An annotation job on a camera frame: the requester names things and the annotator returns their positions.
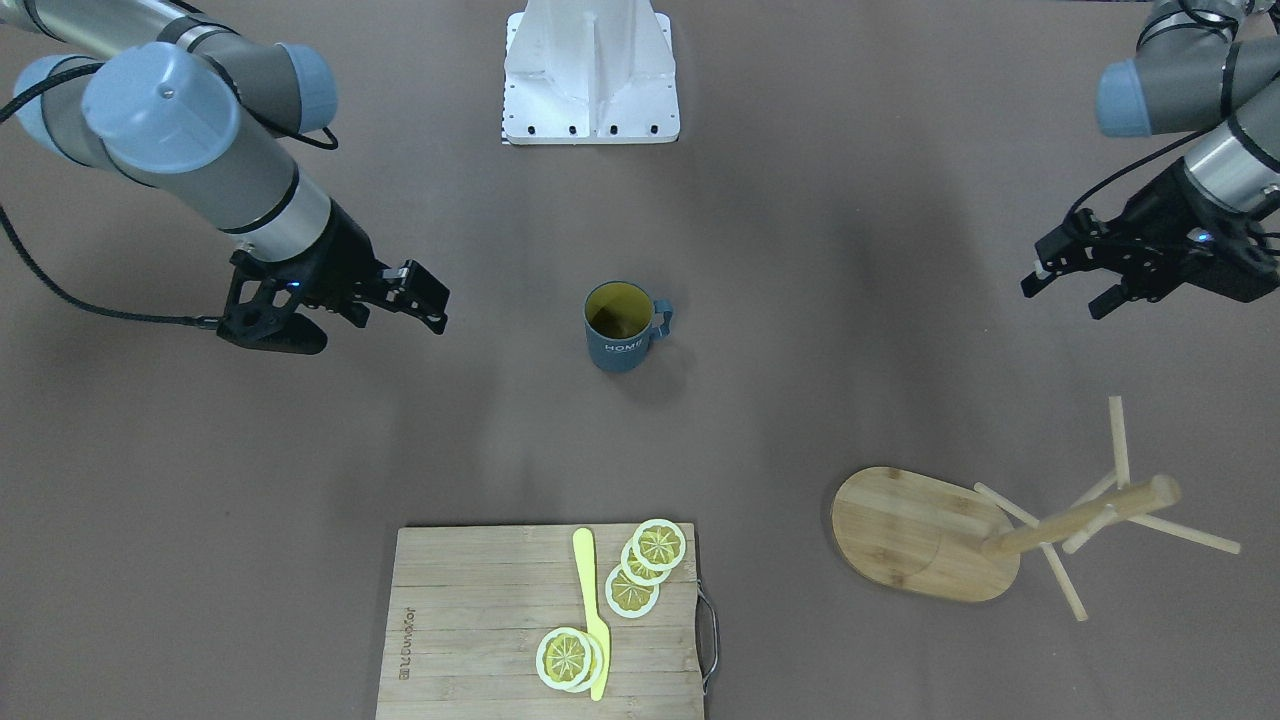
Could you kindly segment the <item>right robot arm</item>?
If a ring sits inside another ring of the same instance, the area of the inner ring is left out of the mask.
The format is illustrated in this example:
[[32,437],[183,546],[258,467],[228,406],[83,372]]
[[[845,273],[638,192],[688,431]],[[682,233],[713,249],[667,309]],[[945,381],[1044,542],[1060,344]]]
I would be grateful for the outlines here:
[[257,44],[179,1],[5,1],[3,23],[74,47],[24,69],[4,118],[77,165],[170,193],[233,243],[221,314],[173,324],[285,354],[326,345],[307,307],[360,328],[380,307],[445,329],[449,290],[413,260],[379,261],[282,147],[315,145],[337,113],[314,49]]

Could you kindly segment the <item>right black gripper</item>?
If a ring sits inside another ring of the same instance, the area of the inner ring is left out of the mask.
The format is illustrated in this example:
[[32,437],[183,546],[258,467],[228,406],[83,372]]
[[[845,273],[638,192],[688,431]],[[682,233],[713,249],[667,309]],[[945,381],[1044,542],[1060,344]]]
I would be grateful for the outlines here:
[[300,301],[325,309],[357,328],[369,323],[366,293],[376,288],[372,305],[421,322],[433,334],[443,334],[451,291],[416,260],[387,268],[376,259],[369,234],[338,204],[330,202],[326,225],[303,254],[307,269],[300,281]]

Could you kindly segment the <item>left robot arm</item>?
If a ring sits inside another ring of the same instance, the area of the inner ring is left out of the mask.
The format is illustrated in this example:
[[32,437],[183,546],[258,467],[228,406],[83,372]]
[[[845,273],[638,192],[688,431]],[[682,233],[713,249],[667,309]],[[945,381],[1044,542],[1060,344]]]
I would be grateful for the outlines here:
[[1100,77],[1094,114],[1108,137],[1178,135],[1185,154],[1138,190],[1117,217],[1083,201],[1036,242],[1028,299],[1062,275],[1117,281],[1089,301],[1094,319],[1158,302],[1184,284],[1238,302],[1277,288],[1279,41],[1240,38],[1277,18],[1275,1],[1157,1],[1134,54]]

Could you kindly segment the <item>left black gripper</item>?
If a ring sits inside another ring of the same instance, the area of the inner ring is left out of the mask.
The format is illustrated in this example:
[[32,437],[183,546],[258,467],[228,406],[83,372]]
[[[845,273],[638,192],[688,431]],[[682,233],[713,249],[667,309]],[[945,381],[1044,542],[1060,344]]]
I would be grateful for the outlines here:
[[1056,228],[1038,240],[1021,292],[1032,299],[1061,275],[1107,270],[1117,283],[1088,302],[1094,320],[1125,304],[1157,302],[1181,284],[1248,304],[1277,290],[1274,249],[1254,240],[1260,220],[1276,210],[1275,186],[1256,210],[1220,208],[1178,161],[1135,193],[1108,231]]

